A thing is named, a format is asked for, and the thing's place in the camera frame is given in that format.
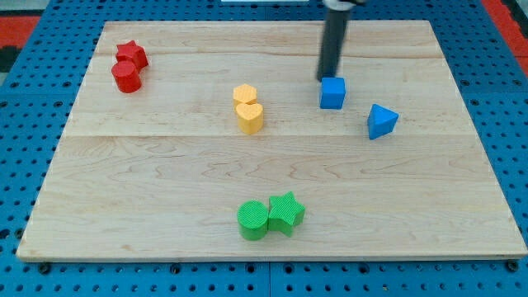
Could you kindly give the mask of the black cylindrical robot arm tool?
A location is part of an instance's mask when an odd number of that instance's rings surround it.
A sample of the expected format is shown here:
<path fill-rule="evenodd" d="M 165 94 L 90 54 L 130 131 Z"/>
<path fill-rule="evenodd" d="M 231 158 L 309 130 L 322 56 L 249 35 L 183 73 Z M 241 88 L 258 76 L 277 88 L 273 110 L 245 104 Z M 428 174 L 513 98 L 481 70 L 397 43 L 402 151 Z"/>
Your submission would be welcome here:
<path fill-rule="evenodd" d="M 367 3 L 368 0 L 323 0 L 327 12 L 316 72 L 318 81 L 336 76 L 351 11 Z"/>

